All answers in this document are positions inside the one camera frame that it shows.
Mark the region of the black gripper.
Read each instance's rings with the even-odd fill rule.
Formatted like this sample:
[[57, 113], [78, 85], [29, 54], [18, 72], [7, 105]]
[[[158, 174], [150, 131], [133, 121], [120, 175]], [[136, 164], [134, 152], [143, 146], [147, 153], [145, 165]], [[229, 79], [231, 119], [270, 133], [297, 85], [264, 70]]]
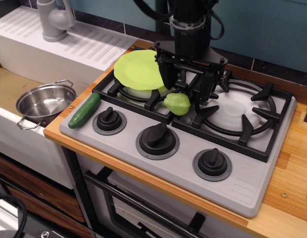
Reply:
[[171, 89], [181, 70], [201, 75], [201, 100], [210, 98], [214, 80], [223, 77], [228, 60], [210, 47], [209, 27], [174, 28], [173, 41], [156, 41], [156, 62], [165, 88]]

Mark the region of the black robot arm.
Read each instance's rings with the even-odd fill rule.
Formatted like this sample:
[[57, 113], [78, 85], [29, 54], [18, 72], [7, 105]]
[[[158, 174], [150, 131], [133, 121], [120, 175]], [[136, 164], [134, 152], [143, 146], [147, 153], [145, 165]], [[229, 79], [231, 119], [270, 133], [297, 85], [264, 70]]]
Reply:
[[200, 79], [201, 100], [207, 101], [224, 77], [228, 60], [210, 46], [211, 20], [221, 19], [212, 8], [215, 0], [170, 0], [169, 12], [157, 13], [143, 0], [135, 1], [138, 8], [155, 20], [170, 20], [174, 29], [172, 41], [156, 41], [155, 60], [164, 86], [171, 89], [181, 70], [192, 72]]

